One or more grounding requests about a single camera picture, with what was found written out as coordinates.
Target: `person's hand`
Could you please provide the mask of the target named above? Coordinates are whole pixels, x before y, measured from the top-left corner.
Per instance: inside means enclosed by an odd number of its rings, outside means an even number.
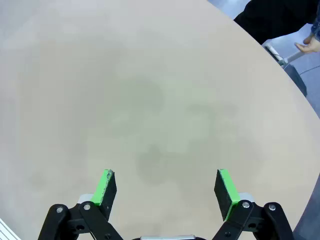
[[[303,53],[312,53],[312,52],[320,52],[320,41],[315,38],[314,34],[310,34],[303,43],[305,45],[301,45],[299,43],[295,43],[295,46]]]

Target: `beige table surface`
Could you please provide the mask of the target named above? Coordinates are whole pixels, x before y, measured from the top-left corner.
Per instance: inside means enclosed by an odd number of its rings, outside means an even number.
[[[319,174],[320,121],[231,19],[205,0],[16,4],[1,35],[0,218],[23,240],[105,168],[126,240],[212,238],[218,168],[295,227]]]

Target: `gray floor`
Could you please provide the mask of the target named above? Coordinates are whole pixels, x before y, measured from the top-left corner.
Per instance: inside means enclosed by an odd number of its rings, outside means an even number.
[[[218,9],[234,19],[240,12],[243,11],[249,0],[209,0]],[[302,41],[310,34],[311,25],[307,24],[300,31],[281,36],[267,43],[271,44],[282,57],[288,57],[297,52],[294,42],[302,43]],[[313,67],[320,65],[320,53],[311,53],[296,61],[292,62],[298,73],[303,73]],[[320,117],[320,67],[308,71],[301,75],[307,87],[307,99],[312,105],[313,109]]]

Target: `screw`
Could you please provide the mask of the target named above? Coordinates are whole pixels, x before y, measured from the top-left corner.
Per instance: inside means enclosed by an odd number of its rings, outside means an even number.
[[[107,239],[107,240],[110,240],[111,239],[111,234],[108,233],[108,234],[104,235],[104,238]]]
[[[244,201],[242,203],[242,207],[244,207],[245,209],[248,209],[250,207],[250,204],[247,201]]]
[[[56,212],[59,214],[59,213],[61,213],[63,210],[64,210],[64,209],[60,206],[60,207],[58,207],[58,208],[56,209]]]
[[[84,209],[84,210],[89,210],[89,209],[90,209],[90,204],[84,205],[84,206],[83,206],[83,209]]]
[[[274,211],[274,210],[276,210],[276,206],[273,205],[273,204],[269,204],[269,209],[270,209],[271,211]]]

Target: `person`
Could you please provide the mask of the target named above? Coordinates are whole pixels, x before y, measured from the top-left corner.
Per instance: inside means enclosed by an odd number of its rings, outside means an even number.
[[[313,24],[305,45],[295,46],[304,53],[320,52],[320,0],[251,0],[234,21],[260,44]]]

